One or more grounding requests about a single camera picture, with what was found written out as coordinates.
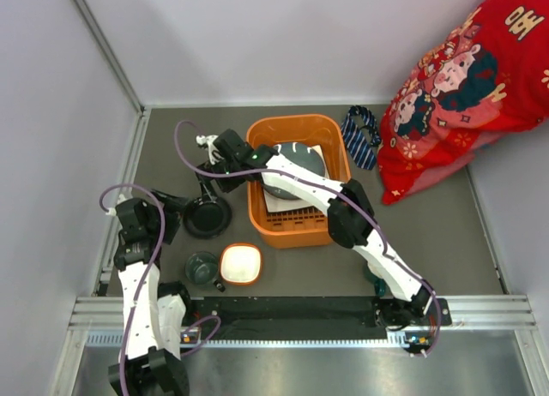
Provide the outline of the black round plate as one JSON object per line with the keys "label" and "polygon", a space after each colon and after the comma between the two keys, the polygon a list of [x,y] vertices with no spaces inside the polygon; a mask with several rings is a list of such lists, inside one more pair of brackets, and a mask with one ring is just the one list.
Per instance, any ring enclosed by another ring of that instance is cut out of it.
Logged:
{"label": "black round plate", "polygon": [[221,235],[232,221],[232,209],[222,198],[196,198],[184,210],[183,225],[187,232],[199,239]]}

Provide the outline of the white square plate black rim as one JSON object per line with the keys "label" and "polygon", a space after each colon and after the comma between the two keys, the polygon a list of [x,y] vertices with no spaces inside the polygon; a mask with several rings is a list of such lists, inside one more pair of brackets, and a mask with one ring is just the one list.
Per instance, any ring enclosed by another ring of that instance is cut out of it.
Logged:
{"label": "white square plate black rim", "polygon": [[[329,177],[328,168],[323,156],[323,151],[320,145],[313,146],[320,155],[323,157],[323,161],[326,166],[326,175],[324,177]],[[276,197],[273,197],[269,193],[267,193],[265,190],[263,190],[263,195],[266,203],[266,208],[268,213],[282,213],[282,212],[290,212],[295,211],[303,208],[312,207],[312,205],[306,201],[303,201],[301,199],[297,199],[296,201],[288,201],[288,200],[282,200],[278,199]]]}

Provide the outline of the blue-grey round plate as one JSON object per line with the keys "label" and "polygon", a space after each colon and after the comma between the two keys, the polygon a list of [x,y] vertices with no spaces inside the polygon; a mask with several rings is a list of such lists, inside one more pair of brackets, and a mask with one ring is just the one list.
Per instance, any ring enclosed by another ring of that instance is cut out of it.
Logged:
{"label": "blue-grey round plate", "polygon": [[[295,165],[305,168],[319,176],[326,175],[326,166],[323,157],[313,147],[308,147],[302,142],[283,142],[273,146],[278,153],[284,155]],[[278,199],[296,201],[297,196],[291,195],[283,189],[264,184],[263,189]]]}

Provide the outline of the white square bowl orange rim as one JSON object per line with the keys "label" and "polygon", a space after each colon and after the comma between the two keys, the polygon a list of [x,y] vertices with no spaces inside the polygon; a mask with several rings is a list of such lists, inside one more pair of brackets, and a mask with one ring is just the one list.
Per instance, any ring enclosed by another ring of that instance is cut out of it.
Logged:
{"label": "white square bowl orange rim", "polygon": [[260,249],[248,243],[227,246],[220,256],[220,276],[232,285],[252,285],[262,271]]}

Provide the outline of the orange plastic bin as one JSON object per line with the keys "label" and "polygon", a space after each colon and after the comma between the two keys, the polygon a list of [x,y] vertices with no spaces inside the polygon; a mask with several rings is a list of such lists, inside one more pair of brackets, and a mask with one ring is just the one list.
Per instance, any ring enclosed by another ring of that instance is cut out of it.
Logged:
{"label": "orange plastic bin", "polygon": [[[322,152],[327,177],[346,182],[351,178],[347,151],[339,124],[320,114],[267,117],[252,124],[246,140],[252,147],[301,142]],[[260,183],[247,184],[250,222],[262,240],[277,249],[321,246],[332,243],[327,218],[314,207],[271,213]]]}

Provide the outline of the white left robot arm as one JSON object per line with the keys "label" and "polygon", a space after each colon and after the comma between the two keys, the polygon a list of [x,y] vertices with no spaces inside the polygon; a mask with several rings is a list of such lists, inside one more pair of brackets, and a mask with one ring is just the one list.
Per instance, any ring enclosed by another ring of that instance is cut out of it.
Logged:
{"label": "white left robot arm", "polygon": [[160,253],[181,226],[184,201],[156,191],[151,201],[120,195],[106,214],[118,219],[113,264],[123,290],[124,331],[108,380],[118,395],[187,395],[181,326],[195,305],[180,282],[160,282]]}

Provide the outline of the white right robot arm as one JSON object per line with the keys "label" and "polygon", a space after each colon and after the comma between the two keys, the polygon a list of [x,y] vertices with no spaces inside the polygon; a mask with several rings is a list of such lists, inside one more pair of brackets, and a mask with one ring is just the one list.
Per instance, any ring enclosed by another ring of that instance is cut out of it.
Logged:
{"label": "white right robot arm", "polygon": [[375,284],[386,285],[392,293],[389,308],[395,312],[395,325],[421,323],[432,310],[436,321],[442,321],[436,293],[389,245],[359,182],[319,176],[293,163],[276,147],[252,148],[232,129],[207,136],[205,147],[218,182],[257,181],[282,189],[321,211],[328,219],[332,240],[361,255]]}

